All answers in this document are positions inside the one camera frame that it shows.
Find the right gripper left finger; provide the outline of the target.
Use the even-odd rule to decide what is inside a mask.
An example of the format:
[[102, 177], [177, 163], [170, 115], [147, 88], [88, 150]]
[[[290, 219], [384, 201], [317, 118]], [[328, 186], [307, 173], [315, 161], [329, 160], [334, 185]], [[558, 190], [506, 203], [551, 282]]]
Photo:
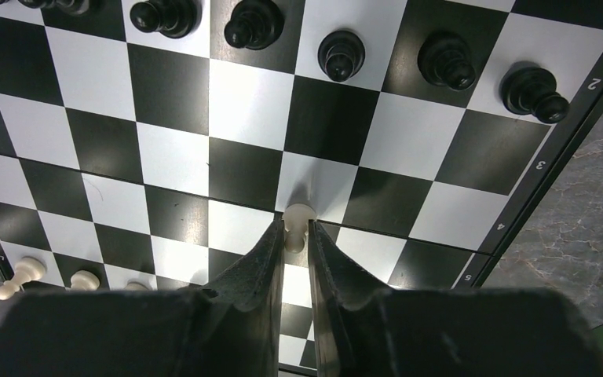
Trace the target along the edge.
[[255, 246], [198, 288], [190, 304], [178, 376], [276, 376], [283, 290], [284, 225], [274, 220]]

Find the black white chessboard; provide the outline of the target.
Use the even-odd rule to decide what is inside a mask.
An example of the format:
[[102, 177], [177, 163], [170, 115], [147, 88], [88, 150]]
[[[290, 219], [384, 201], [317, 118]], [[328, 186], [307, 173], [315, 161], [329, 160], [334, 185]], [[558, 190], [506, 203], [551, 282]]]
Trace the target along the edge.
[[[0, 286], [24, 257], [47, 268], [0, 300], [0, 376], [178, 376], [179, 290], [296, 203], [393, 289], [401, 376], [603, 375], [568, 299], [482, 288], [603, 112], [603, 1], [274, 1], [262, 50], [225, 41], [241, 1], [199, 1], [179, 39], [138, 31], [136, 2], [0, 1]], [[334, 82], [317, 52], [343, 29], [366, 57]], [[437, 31], [468, 43], [468, 90], [418, 69]], [[554, 74], [564, 120], [505, 109], [528, 66]], [[318, 376], [308, 236], [283, 244], [279, 372]], [[79, 270], [96, 291], [70, 289]]]

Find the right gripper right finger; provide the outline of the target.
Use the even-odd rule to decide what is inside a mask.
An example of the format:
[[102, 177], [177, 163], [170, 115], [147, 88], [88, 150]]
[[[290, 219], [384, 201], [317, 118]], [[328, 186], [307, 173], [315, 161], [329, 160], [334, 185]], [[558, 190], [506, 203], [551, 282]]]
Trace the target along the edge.
[[309, 273], [318, 376], [399, 376], [383, 300], [393, 289], [309, 223]]

